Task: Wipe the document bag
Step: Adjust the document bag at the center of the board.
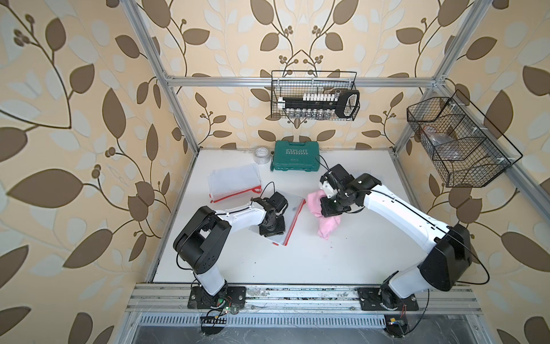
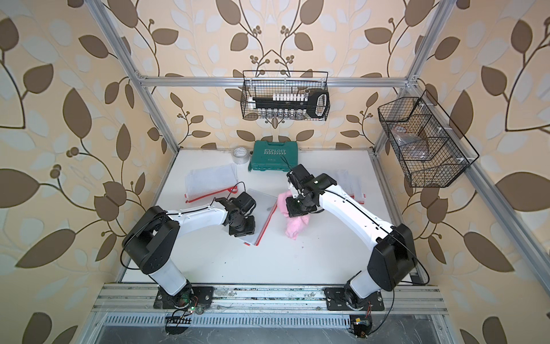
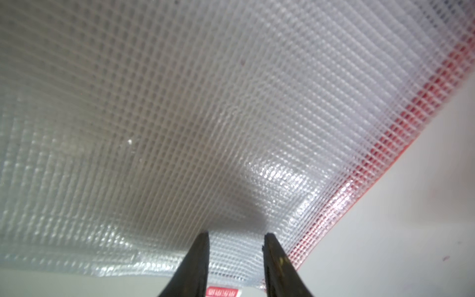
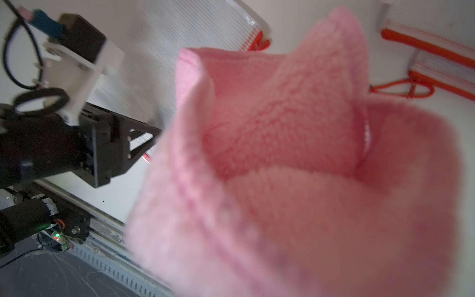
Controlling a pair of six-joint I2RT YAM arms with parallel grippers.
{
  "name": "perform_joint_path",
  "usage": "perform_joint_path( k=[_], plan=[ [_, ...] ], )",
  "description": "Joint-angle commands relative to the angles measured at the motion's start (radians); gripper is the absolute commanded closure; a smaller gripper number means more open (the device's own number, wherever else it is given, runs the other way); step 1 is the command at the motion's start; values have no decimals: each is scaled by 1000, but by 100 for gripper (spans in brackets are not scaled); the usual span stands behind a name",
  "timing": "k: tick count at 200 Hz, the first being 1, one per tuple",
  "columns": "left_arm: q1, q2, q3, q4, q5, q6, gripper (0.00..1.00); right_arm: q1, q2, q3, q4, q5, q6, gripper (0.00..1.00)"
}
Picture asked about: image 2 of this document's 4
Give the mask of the clear mesh document bag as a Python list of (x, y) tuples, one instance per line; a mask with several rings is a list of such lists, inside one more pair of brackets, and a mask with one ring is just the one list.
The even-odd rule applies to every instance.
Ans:
[(255, 231), (251, 235), (241, 237), (247, 246), (259, 245), (264, 233), (266, 232), (269, 222), (277, 208), (277, 197), (262, 193), (257, 190), (248, 189), (247, 193), (255, 200), (256, 208), (252, 215), (255, 218)]
[(359, 204), (365, 203), (365, 195), (362, 192), (361, 180), (358, 176), (346, 170), (336, 170), (332, 178), (336, 180), (337, 184), (340, 185), (351, 198)]

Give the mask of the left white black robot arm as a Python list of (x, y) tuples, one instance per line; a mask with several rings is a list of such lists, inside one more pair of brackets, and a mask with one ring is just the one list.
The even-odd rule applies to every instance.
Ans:
[(256, 201), (246, 192), (183, 211), (152, 206), (123, 239), (123, 251), (165, 294), (185, 298), (191, 284), (171, 260), (176, 240), (210, 226), (226, 226), (233, 237), (252, 235), (256, 230), (252, 215), (255, 208)]

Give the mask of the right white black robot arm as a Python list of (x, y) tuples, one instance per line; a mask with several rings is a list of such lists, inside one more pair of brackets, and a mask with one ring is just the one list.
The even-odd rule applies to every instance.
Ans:
[(353, 297), (361, 300), (380, 290), (390, 292), (416, 268), (414, 240), (407, 226), (396, 226), (374, 215), (326, 173), (313, 176), (299, 164), (286, 177), (292, 193), (286, 199), (289, 216), (327, 211), (365, 244), (369, 258), (367, 269), (346, 283)]

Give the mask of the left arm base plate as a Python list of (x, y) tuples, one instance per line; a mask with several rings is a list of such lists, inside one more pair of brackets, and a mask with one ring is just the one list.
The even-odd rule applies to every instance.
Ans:
[(158, 288), (157, 296), (153, 303), (154, 309), (175, 310), (200, 308), (208, 309), (213, 302), (214, 287), (193, 286), (184, 287), (175, 296), (169, 295), (162, 287)]

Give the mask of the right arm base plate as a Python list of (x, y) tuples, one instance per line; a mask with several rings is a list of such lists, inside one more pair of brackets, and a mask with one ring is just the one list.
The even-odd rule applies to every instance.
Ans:
[(331, 287), (323, 289), (328, 311), (384, 311), (385, 305), (379, 291), (361, 298), (351, 287)]

